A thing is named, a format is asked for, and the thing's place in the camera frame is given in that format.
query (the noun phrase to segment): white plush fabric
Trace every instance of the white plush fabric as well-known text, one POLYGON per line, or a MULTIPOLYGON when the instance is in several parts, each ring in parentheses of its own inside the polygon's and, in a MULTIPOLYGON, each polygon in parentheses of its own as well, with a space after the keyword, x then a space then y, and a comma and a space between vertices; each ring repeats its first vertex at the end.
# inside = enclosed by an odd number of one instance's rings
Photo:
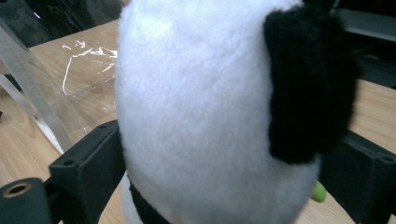
POLYGON ((284 224, 306 203, 319 160, 288 165, 268 151, 262 33, 268 13, 298 4, 134 0, 123 10, 116 91, 124 156, 136 188, 171 223, 284 224))

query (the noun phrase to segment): panda head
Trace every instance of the panda head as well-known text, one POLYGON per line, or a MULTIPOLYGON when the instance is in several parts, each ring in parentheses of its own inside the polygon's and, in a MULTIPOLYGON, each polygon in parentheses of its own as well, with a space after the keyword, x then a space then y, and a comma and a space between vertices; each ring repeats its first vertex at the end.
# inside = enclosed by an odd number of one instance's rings
POLYGON ((174 224, 292 222, 351 117, 359 69, 341 22, 297 0, 135 0, 119 33, 141 199, 174 224))

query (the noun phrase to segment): black ear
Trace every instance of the black ear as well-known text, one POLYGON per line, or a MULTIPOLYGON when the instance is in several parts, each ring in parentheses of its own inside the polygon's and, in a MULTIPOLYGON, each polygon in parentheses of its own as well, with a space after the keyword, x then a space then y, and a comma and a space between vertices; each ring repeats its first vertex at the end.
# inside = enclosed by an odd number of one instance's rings
POLYGON ((271 153, 288 163, 310 162, 346 132, 360 69, 343 24, 321 7, 271 13, 264 36, 274 86, 271 153))

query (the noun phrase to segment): screw hole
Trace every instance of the screw hole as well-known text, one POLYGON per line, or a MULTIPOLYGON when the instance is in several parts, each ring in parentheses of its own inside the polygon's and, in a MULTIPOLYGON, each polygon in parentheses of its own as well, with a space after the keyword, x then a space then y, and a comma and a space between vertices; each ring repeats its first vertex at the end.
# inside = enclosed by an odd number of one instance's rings
POLYGON ((14 198, 17 197, 24 192, 28 191, 32 187, 32 184, 30 183, 20 183, 17 185, 14 185, 7 189, 4 193, 3 196, 6 198, 14 198))
POLYGON ((74 161, 72 160, 68 160, 68 161, 64 161, 64 165, 73 165, 74 161))

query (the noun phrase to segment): green object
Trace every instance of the green object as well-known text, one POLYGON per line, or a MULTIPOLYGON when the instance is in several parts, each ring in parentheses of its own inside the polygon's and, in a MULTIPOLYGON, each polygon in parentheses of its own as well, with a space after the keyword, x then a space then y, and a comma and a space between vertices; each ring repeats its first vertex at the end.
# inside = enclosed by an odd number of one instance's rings
POLYGON ((326 200, 327 191, 319 182, 314 188, 314 192, 311 195, 311 199, 317 203, 323 203, 326 200))

